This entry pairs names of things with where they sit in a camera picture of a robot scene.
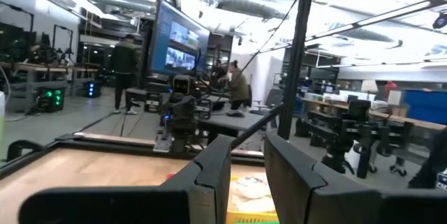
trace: floor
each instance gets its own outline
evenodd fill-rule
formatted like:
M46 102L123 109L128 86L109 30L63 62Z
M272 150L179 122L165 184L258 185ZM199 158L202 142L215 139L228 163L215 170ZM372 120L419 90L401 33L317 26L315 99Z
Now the floor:
M6 115L3 143L1 143L0 159L6 157L6 147L16 140L32 140L40 144L48 144L55 137L66 133L73 133L90 124L91 122L104 117L113 109L113 96L111 90L105 90L99 98L68 97L65 108L61 112L54 114L41 114L23 118L20 115ZM159 118L155 114L140 113L135 116L123 117L122 115L112 115L110 118L85 130L89 133L119 135L121 130L123 136L136 137L142 139L154 139L156 126ZM325 149L311 147L309 139L291 137L291 143L305 152L307 155L321 160L325 155ZM378 156L376 174L369 173L366 179L359 179L353 175L348 177L361 184L375 188L405 188L408 180L418 171L419 166L413 163L406 163L408 175L401 177L398 174L391 174L389 167L395 159Z

